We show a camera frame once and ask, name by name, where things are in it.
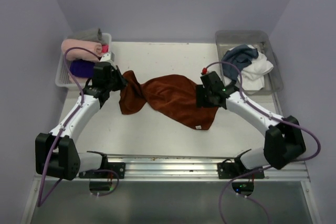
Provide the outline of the brown rust towel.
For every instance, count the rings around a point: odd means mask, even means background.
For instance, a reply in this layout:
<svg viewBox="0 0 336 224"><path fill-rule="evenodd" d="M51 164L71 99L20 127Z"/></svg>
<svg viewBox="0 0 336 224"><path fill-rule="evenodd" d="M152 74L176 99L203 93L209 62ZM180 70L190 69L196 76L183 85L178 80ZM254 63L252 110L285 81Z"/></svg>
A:
<svg viewBox="0 0 336 224"><path fill-rule="evenodd" d="M123 115L139 112L145 104L168 118L194 130L209 130L218 108L196 106L196 83L189 78L170 74L140 84L132 70L123 77L128 82L120 92L119 107Z"/></svg>

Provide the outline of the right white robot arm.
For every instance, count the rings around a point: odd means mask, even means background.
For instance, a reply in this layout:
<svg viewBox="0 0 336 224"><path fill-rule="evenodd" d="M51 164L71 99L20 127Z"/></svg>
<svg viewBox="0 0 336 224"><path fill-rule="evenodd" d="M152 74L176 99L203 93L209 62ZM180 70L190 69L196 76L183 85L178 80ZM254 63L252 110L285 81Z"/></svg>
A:
<svg viewBox="0 0 336 224"><path fill-rule="evenodd" d="M298 120L283 118L249 99L236 86L225 86L214 71L201 75L196 86L196 105L199 108L219 107L233 112L256 128L265 138L261 148L247 150L234 159L234 172L246 178L253 169L271 166L282 169L306 151Z"/></svg>

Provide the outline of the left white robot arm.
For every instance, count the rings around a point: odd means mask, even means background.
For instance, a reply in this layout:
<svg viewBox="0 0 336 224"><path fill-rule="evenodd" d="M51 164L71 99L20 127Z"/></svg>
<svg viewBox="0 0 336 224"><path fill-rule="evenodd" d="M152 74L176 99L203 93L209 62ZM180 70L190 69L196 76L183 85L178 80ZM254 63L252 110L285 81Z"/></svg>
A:
<svg viewBox="0 0 336 224"><path fill-rule="evenodd" d="M78 153L76 141L91 118L110 98L112 91L127 86L119 67L98 62L93 77L87 81L75 106L49 133L39 133L35 139L36 172L54 178L73 180L77 174L92 172L104 178L109 172L107 155L87 151Z"/></svg>

